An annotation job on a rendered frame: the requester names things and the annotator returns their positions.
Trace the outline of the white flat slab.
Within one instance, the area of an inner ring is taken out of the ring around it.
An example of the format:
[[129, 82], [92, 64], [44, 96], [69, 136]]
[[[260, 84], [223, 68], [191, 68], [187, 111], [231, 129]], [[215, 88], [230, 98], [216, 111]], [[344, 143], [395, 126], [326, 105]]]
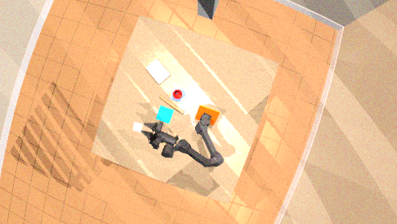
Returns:
[[163, 65], [159, 63], [158, 59], [146, 67], [146, 69], [151, 73], [159, 85], [171, 76]]

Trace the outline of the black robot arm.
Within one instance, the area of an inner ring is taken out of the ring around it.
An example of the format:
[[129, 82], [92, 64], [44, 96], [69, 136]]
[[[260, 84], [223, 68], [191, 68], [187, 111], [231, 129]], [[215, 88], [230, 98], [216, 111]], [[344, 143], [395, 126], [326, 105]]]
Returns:
[[[195, 126], [195, 131], [197, 132], [197, 134], [200, 134], [202, 136], [203, 141], [207, 149], [209, 150], [210, 159], [207, 159], [198, 151], [194, 150], [190, 146], [189, 142], [187, 142], [185, 139], [179, 140], [178, 135], [176, 135], [176, 137], [168, 135], [167, 142], [165, 142], [167, 144], [164, 145], [161, 156], [164, 158], [173, 158], [174, 151], [180, 151], [181, 153], [189, 155], [191, 158], [202, 164], [204, 168], [217, 167], [219, 165], [222, 165], [224, 163], [222, 154], [216, 150], [212, 139], [207, 132], [207, 126], [210, 124], [211, 117], [211, 115], [203, 113], [200, 121]], [[151, 146], [153, 146], [153, 149], [157, 150], [159, 148], [159, 144], [163, 141], [163, 139], [164, 138], [162, 136], [158, 135], [158, 137], [152, 142]]]

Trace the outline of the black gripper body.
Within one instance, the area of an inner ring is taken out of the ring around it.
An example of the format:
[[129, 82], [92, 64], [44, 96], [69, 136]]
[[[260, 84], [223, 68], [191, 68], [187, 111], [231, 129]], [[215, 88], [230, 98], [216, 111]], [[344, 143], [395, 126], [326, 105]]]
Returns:
[[149, 139], [149, 144], [152, 145], [152, 142], [158, 137], [158, 135], [162, 136], [165, 139], [165, 140], [163, 139], [163, 141], [161, 143], [167, 142], [168, 134], [167, 134], [167, 132], [162, 131], [162, 126], [163, 126], [163, 123], [159, 122], [159, 124], [157, 125], [157, 127], [154, 130], [155, 134], [152, 134], [151, 138]]

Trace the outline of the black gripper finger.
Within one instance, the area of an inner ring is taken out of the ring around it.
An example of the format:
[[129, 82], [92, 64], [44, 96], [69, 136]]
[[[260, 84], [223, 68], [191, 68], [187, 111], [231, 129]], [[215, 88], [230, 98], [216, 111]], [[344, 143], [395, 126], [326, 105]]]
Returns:
[[151, 138], [151, 136], [153, 134], [152, 132], [147, 132], [146, 130], [141, 130], [141, 132], [146, 135], [148, 141], [149, 141], [149, 139]]
[[153, 133], [154, 133], [154, 130], [157, 127], [157, 125], [158, 125], [158, 122], [157, 123], [144, 123], [144, 126], [151, 129]]

